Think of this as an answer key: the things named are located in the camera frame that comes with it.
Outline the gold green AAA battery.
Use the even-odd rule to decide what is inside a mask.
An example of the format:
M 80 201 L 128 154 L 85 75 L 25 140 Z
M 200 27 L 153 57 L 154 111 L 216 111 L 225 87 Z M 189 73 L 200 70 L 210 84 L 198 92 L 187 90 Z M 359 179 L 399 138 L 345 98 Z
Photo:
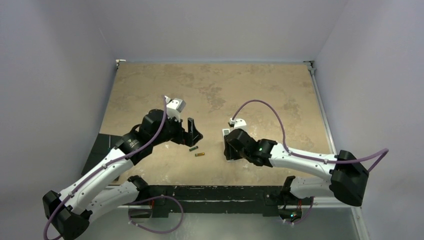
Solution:
M 204 156 L 205 155 L 205 152 L 199 152 L 199 153 L 195 153 L 195 157 L 201 157 L 201 156 Z

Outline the white remote control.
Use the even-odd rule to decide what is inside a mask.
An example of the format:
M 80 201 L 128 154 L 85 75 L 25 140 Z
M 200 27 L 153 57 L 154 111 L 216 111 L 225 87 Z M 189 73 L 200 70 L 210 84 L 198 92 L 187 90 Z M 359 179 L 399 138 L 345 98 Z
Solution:
M 234 162 L 241 159 L 241 156 L 239 153 L 227 142 L 227 136 L 230 133 L 229 128 L 223 128 L 222 129 L 222 137 L 223 137 L 223 144 L 224 144 L 224 151 L 223 154 L 225 156 L 225 159 L 227 162 Z

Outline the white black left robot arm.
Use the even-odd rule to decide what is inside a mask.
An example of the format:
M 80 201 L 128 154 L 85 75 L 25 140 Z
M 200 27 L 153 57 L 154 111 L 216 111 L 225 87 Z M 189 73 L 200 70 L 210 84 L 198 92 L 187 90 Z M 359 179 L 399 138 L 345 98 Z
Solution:
M 122 205 L 153 204 L 161 199 L 169 199 L 181 209 L 178 200 L 152 191 L 139 175 L 131 176 L 113 189 L 107 190 L 106 187 L 152 154 L 155 146 L 173 142 L 193 147 L 203 137 L 193 118 L 187 119 L 187 128 L 184 128 L 179 116 L 172 115 L 169 109 L 151 110 L 79 180 L 60 192 L 51 190 L 43 196 L 47 218 L 43 237 L 48 239 L 47 231 L 53 226 L 59 233 L 57 239 L 75 240 L 99 217 Z

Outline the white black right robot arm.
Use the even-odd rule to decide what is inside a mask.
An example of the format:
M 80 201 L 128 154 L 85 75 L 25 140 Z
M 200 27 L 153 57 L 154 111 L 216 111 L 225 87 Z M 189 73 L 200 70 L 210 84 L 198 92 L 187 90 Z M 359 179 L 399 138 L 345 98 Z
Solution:
M 369 171 L 349 151 L 336 155 L 301 151 L 306 156 L 302 158 L 285 150 L 282 143 L 255 140 L 241 128 L 224 128 L 222 136 L 227 161 L 245 159 L 258 167 L 287 168 L 311 175 L 286 178 L 279 196 L 288 204 L 310 197 L 334 197 L 354 207 L 363 203 Z

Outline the black mat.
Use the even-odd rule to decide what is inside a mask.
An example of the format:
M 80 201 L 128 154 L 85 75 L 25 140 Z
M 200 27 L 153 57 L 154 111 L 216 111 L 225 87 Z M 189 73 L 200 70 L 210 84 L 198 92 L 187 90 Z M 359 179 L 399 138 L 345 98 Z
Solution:
M 81 176 L 87 174 L 100 163 L 121 138 L 118 135 L 99 133 L 82 168 Z

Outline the aluminium frame rail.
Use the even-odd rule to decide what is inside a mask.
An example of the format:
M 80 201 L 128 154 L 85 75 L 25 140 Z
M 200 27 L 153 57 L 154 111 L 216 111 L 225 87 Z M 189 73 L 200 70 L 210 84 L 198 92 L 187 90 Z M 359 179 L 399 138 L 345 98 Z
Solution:
M 331 150 L 331 152 L 333 154 L 338 153 L 336 147 L 335 147 L 335 143 L 333 140 L 333 136 L 330 130 L 330 126 L 329 126 L 329 122 L 327 119 L 327 115 L 324 109 L 324 105 L 321 99 L 321 95 L 319 92 L 319 88 L 318 88 L 318 84 L 316 82 L 316 78 L 315 78 L 315 72 L 316 72 L 316 68 L 314 67 L 314 61 L 304 61 L 303 62 L 310 74 L 311 77 L 311 81 L 313 84 L 313 88 L 314 88 L 314 92 L 316 94 L 316 99 L 320 108 L 320 113 L 321 113 L 321 118 L 325 127 L 325 132 L 326 132 L 326 137 L 327 137 L 327 142 L 328 142 L 328 146 L 329 149 Z M 353 228 L 353 231 L 356 233 L 357 237 L 359 240 L 369 240 L 370 236 L 366 227 L 366 224 L 363 220 L 363 213 L 362 213 L 362 208 L 361 207 L 353 207 L 353 206 L 349 206 L 346 205 L 340 201 L 338 201 L 335 198 L 331 198 L 331 197 L 319 197 L 316 201 L 315 201 L 315 205 L 317 207 L 324 207 L 324 208 L 349 208 L 351 215 L 352 215 L 352 220 L 351 220 L 351 225 Z

